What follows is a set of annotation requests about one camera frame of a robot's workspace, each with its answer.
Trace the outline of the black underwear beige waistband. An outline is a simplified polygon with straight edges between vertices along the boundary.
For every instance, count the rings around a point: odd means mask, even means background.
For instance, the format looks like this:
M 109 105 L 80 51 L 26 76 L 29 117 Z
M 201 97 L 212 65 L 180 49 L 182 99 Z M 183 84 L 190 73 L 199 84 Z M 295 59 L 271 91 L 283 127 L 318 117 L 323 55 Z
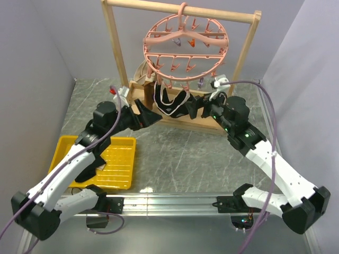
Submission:
M 188 115 L 189 112 L 185 103 L 192 100 L 193 95 L 185 90 L 181 90 L 174 99 L 169 99 L 165 84 L 155 82 L 154 102 L 157 108 L 166 116 L 176 119 Z

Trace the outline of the pink round clip hanger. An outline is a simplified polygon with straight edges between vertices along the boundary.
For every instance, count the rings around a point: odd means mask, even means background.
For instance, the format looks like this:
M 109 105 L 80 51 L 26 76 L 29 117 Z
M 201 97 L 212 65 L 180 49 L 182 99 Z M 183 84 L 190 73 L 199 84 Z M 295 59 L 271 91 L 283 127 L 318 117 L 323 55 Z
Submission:
M 177 13 L 157 21 L 143 40 L 147 74 L 189 83 L 215 77 L 225 62 L 229 36 L 216 19 L 184 14 L 183 2 Z

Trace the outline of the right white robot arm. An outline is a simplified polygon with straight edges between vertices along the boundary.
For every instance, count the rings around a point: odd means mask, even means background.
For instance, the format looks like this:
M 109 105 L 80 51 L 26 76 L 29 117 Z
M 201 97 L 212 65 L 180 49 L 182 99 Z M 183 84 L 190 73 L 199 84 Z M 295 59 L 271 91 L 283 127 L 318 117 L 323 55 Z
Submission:
M 281 194 L 270 194 L 251 185 L 243 185 L 234 192 L 234 207 L 243 212 L 249 207 L 261 208 L 279 216 L 295 233 L 304 234 L 326 212 L 330 191 L 317 187 L 302 177 L 272 148 L 272 143 L 249 120 L 245 99 L 232 96 L 211 99 L 197 96 L 185 103 L 191 119 L 198 109 L 202 118 L 212 117 L 226 132 L 231 146 L 256 164 L 280 189 Z

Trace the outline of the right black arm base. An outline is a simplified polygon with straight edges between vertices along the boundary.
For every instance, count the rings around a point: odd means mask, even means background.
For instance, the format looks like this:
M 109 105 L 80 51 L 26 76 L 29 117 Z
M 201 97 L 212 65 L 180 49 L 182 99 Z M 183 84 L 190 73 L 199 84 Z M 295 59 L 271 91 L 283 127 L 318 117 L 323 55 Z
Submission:
M 244 233 L 250 231 L 254 225 L 254 213 L 259 213 L 260 208 L 249 207 L 238 196 L 217 196 L 212 206 L 218 213 L 231 214 L 230 220 L 236 231 L 242 230 Z

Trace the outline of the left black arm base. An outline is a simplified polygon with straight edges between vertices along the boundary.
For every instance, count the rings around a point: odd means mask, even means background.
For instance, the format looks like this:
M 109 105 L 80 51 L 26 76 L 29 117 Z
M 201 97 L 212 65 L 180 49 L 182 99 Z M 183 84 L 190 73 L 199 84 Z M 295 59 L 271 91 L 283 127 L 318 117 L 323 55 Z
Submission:
M 122 211 L 124 206 L 124 197 L 106 197 L 98 201 L 96 206 L 91 209 L 85 209 L 80 214 L 86 215 L 87 230 L 99 235 L 108 235 L 120 231 L 125 220 Z

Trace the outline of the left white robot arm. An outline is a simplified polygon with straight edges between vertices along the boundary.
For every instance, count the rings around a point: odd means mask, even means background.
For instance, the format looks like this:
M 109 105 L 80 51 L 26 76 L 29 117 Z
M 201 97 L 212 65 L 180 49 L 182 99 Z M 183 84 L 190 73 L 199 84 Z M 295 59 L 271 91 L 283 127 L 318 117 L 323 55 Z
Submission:
M 136 131 L 147 128 L 162 119 L 139 99 L 135 103 L 139 110 L 137 114 L 129 104 L 99 103 L 93 118 L 60 163 L 27 193 L 17 192 L 13 195 L 11 221 L 43 241 L 51 237 L 61 223 L 79 212 L 104 211 L 107 206 L 106 193 L 95 185 L 86 187 L 75 197 L 61 196 L 84 170 L 95 170 L 105 163 L 101 154 L 111 144 L 112 135 L 125 129 Z

